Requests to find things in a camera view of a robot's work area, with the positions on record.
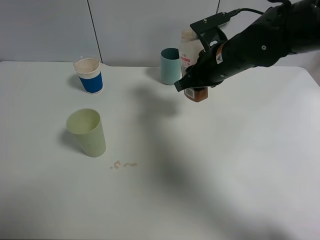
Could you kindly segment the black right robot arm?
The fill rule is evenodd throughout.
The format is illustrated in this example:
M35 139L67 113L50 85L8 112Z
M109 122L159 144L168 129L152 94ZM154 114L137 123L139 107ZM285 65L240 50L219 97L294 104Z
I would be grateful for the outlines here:
M190 25L204 49L197 62L174 83L178 92L215 87L247 69L267 68L288 55L320 49L318 0L279 0L277 6L261 12L256 21L228 39L220 26L242 11L217 13Z

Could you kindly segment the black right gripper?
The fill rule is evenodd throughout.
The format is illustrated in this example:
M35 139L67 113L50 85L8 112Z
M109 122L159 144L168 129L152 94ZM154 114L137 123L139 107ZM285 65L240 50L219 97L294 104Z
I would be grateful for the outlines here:
M219 85L240 72L240 44L223 42L203 52L195 65L187 68L185 75L174 83L178 92Z

